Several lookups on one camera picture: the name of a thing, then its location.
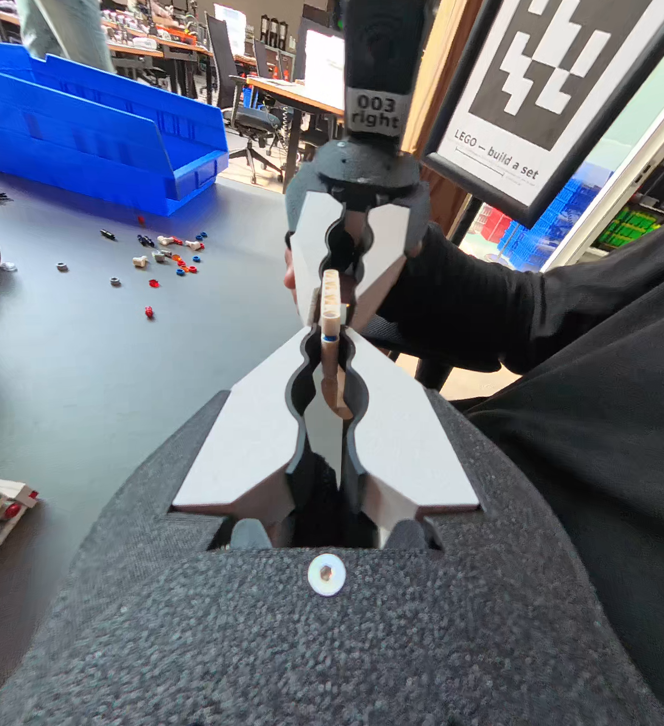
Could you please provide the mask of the black office chair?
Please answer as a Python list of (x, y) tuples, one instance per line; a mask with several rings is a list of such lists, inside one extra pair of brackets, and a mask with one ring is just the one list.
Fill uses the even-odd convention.
[(244, 79), (240, 76), (229, 76), (229, 81), (234, 83), (233, 105), (230, 108), (229, 127), (238, 132), (241, 137), (246, 139), (246, 147), (229, 153), (229, 160), (244, 158), (251, 171), (251, 182), (256, 184), (256, 168), (254, 165), (257, 160), (262, 168), (272, 169), (278, 176), (278, 181), (283, 182), (283, 170), (270, 160), (266, 160), (254, 148), (253, 144), (257, 143), (260, 148), (264, 148), (268, 139), (271, 139), (270, 148), (281, 146), (281, 121), (271, 113), (256, 108), (246, 107), (242, 105)]

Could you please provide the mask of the stack of blue crates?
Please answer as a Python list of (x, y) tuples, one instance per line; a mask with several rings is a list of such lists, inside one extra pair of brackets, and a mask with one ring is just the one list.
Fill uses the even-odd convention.
[(510, 222), (498, 243), (498, 260), (518, 271), (539, 271), (608, 178), (608, 173), (598, 169), (572, 177), (530, 228)]

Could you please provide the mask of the long wooden workbench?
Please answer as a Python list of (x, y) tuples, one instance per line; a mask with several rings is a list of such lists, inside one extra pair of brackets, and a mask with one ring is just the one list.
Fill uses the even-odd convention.
[[(214, 56), (211, 48), (205, 47), (201, 43), (187, 43), (179, 39), (149, 36), (134, 28), (121, 26), (108, 20), (103, 20), (102, 26), (105, 31), (110, 31), (110, 34), (105, 35), (105, 40), (111, 51), (149, 55), (158, 58), (163, 57), (165, 51), (184, 51), (186, 54), (195, 52), (209, 58)], [(19, 30), (19, 16), (0, 10), (0, 27), (3, 31), (7, 27)]]

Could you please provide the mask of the person's black sweater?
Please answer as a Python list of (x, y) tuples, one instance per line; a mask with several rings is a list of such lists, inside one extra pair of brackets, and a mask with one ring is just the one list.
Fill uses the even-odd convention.
[(479, 343), (518, 381), (470, 409), (563, 525), (664, 703), (664, 227), (595, 263), (516, 273), (452, 249)]

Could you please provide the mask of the framed marker sign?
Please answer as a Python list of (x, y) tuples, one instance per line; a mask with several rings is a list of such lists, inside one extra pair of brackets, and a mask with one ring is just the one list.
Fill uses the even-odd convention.
[(533, 225), (664, 56), (664, 1), (483, 2), (424, 164)]

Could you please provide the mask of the stack of red crates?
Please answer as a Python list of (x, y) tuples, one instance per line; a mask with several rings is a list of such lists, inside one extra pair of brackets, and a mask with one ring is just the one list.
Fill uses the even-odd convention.
[(509, 229), (512, 218), (497, 208), (482, 204), (466, 234), (478, 235), (487, 242), (498, 245)]

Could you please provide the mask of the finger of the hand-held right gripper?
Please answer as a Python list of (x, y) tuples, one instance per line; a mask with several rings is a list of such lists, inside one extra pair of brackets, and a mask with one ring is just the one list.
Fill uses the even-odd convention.
[(393, 204), (345, 214), (344, 228), (355, 246), (343, 299), (346, 325), (356, 332), (375, 316), (405, 265), (409, 217), (408, 208)]
[(303, 325), (320, 325), (320, 288), (323, 273), (331, 266), (327, 244), (329, 233), (337, 231), (343, 205), (332, 196), (309, 192), (302, 205), (291, 250), (296, 278), (297, 309)]

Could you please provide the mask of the wooden office desk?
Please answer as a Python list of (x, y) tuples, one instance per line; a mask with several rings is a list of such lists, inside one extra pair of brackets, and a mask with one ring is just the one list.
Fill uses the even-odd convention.
[(266, 95), (274, 97), (282, 106), (291, 108), (291, 128), (282, 182), (282, 193), (285, 194), (289, 183), (297, 172), (297, 153), (301, 138), (302, 114), (326, 115), (328, 117), (328, 139), (334, 140), (338, 137), (338, 125), (344, 120), (344, 109), (314, 98), (309, 94), (309, 90), (305, 86), (297, 83), (283, 83), (272, 78), (258, 76), (247, 76), (245, 81), (248, 86), (253, 86)]

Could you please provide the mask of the white lego connector blue pin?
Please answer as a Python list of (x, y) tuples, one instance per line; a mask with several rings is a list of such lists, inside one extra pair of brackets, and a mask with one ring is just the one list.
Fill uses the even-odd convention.
[(344, 402), (344, 374), (342, 385), (339, 383), (339, 344), (341, 322), (338, 312), (323, 312), (320, 316), (320, 362), (322, 368), (321, 391), (323, 398), (342, 420), (353, 418), (351, 410)]

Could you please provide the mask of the person's right forearm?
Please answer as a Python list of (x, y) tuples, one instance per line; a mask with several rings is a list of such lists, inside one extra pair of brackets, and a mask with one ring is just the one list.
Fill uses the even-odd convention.
[(462, 252), (429, 222), (377, 314), (431, 352), (524, 374), (549, 357), (543, 276)]

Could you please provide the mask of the white lego beam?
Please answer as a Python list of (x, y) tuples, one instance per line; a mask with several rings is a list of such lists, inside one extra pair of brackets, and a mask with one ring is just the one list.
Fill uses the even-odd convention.
[(333, 268), (323, 273), (319, 321), (322, 337), (337, 340), (341, 330), (341, 287), (339, 273)]

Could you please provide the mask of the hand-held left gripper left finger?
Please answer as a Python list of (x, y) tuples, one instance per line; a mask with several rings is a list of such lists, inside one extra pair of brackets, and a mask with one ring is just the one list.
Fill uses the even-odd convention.
[(304, 413), (316, 395), (319, 326), (303, 327), (239, 380), (172, 500), (172, 509), (258, 521), (272, 546), (293, 544), (316, 482)]

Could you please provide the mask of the stack of green crates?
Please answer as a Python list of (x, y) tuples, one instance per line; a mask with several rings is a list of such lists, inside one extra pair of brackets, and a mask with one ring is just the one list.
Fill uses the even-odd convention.
[(664, 159), (600, 233), (593, 247), (612, 251), (664, 226)]

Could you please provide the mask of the blue plastic storage bin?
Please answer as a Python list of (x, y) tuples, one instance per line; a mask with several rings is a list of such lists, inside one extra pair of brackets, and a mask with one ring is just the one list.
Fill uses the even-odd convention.
[(229, 158), (219, 108), (0, 43), (0, 172), (170, 216)]

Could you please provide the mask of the scattered small lego pieces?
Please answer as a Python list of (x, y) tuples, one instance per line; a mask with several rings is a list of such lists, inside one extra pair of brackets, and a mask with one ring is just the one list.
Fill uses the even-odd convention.
[(180, 316), (201, 281), (203, 255), (108, 222), (20, 224), (0, 231), (0, 295), (61, 327), (111, 327)]

